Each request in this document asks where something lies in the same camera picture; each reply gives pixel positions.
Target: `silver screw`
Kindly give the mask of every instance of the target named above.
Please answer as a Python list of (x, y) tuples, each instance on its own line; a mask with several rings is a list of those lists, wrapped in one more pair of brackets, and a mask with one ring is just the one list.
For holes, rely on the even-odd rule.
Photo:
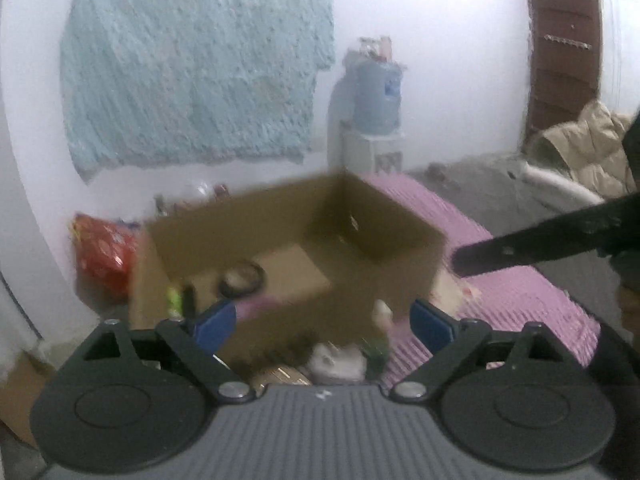
[(427, 394), (427, 387), (421, 383), (405, 381), (404, 383), (396, 384), (394, 391), (403, 399), (420, 399)]
[(251, 388), (246, 383), (231, 381), (229, 383), (220, 384), (218, 391), (220, 395), (227, 399), (242, 399), (249, 395)]

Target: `brown door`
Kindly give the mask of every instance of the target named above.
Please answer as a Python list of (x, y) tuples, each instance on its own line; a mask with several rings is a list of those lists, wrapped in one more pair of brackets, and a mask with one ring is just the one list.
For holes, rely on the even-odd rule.
[(598, 96), (600, 1), (530, 0), (533, 54), (526, 141), (577, 119)]

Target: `red plastic bag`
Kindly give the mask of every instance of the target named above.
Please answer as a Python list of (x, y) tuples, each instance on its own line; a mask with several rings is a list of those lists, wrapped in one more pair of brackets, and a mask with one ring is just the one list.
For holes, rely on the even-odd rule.
[(129, 295), (137, 237), (132, 229), (77, 214), (72, 223), (78, 273), (104, 286), (115, 298)]

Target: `brown cardboard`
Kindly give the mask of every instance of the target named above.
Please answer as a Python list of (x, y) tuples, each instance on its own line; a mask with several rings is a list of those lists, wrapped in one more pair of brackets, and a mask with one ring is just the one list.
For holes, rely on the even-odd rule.
[(401, 319), (426, 296), (444, 236), (356, 176), (321, 176), (235, 196), (146, 226), (134, 274), (130, 322), (151, 328), (167, 316), (166, 289), (191, 282), (200, 309), (216, 277), (242, 259), (266, 271), (265, 293), (282, 306), (240, 322), (219, 352), (251, 360), (300, 333), (343, 345), (380, 336), (381, 299)]
[(23, 354), (5, 383), (0, 384), (0, 419), (20, 440), (36, 446), (31, 434), (31, 407), (52, 370)]

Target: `beige jacket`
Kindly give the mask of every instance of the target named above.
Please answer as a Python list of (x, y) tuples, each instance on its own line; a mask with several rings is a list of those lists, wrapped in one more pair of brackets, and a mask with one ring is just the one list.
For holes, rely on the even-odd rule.
[(632, 193), (636, 184), (622, 149), (631, 121), (592, 101), (577, 121), (537, 134), (527, 146), (527, 158), (537, 166), (561, 171), (605, 199)]

